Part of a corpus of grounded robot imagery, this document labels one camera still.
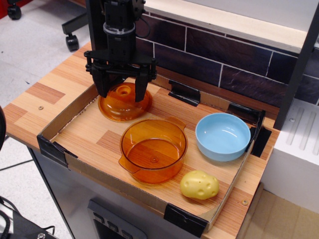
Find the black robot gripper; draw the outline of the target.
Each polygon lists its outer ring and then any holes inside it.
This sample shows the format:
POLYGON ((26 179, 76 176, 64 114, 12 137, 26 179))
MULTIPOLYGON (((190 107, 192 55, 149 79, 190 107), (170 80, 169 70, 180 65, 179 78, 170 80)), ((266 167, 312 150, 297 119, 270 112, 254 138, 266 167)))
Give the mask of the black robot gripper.
POLYGON ((110 81, 117 77, 136 77, 135 102, 141 102, 148 82, 157 76, 156 60, 136 48, 136 26, 112 26, 104 23, 94 32, 92 49, 86 51, 86 71, 93 78, 99 95, 107 97, 110 81))

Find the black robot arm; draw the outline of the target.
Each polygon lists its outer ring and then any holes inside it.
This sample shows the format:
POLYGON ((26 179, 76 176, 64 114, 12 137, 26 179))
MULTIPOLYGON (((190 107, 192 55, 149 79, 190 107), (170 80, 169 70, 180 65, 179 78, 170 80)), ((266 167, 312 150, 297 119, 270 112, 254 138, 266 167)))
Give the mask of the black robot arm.
POLYGON ((86 10, 91 39, 86 71, 100 96, 121 80, 134 77, 135 101, 144 99, 148 83, 157 77, 156 60, 136 46, 136 21, 141 19, 143 0, 88 0, 86 10))

